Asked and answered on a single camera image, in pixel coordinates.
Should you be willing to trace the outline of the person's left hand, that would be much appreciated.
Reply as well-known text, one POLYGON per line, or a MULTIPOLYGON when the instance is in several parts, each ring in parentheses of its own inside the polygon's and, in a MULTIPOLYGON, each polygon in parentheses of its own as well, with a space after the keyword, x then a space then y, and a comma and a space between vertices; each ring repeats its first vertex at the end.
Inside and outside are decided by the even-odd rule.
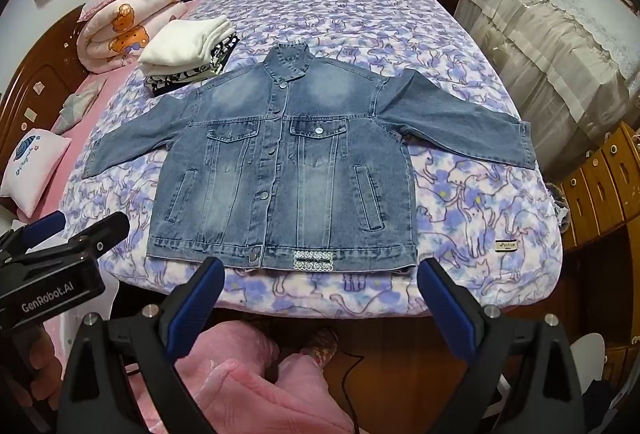
POLYGON ((56 358, 49 333, 38 328, 38 336, 30 344, 28 361, 35 370, 35 379, 25 390, 11 379, 6 380, 14 397, 22 407, 32 406, 32 400, 44 400, 52 410, 58 410, 62 390, 62 364, 56 358))

